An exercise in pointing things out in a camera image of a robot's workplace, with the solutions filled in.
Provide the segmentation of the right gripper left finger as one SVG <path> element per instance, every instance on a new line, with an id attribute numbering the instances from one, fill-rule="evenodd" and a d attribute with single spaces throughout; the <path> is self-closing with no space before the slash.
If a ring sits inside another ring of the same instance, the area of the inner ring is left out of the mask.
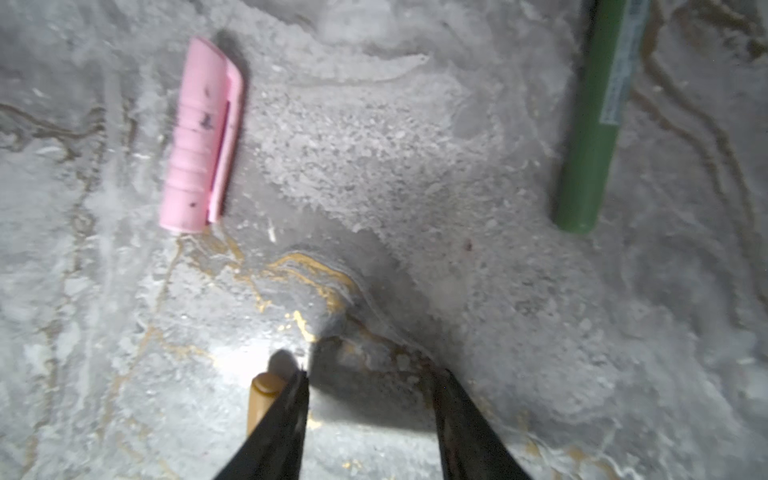
<path id="1" fill-rule="evenodd" d="M 218 479 L 300 477 L 309 407 L 307 372 L 297 370 L 254 432 L 216 475 Z"/>

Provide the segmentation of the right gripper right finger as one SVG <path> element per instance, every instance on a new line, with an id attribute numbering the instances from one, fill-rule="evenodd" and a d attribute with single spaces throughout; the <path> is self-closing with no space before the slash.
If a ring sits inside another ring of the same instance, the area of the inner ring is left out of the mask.
<path id="1" fill-rule="evenodd" d="M 448 369 L 433 370 L 433 409 L 445 479 L 531 479 Z"/>

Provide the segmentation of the green pen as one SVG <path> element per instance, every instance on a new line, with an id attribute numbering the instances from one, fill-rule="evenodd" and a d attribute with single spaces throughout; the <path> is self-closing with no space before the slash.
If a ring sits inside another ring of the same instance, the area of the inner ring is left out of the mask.
<path id="1" fill-rule="evenodd" d="M 555 202 L 554 222 L 566 232 L 587 234 L 597 223 L 649 10 L 647 0 L 596 3 Z"/>

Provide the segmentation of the pink pen cap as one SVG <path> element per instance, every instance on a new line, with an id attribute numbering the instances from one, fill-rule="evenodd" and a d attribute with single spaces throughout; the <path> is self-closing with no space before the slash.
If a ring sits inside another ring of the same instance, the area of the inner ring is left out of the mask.
<path id="1" fill-rule="evenodd" d="M 159 225 L 197 234 L 219 220 L 242 118 L 245 83 L 209 40 L 190 40 Z"/>

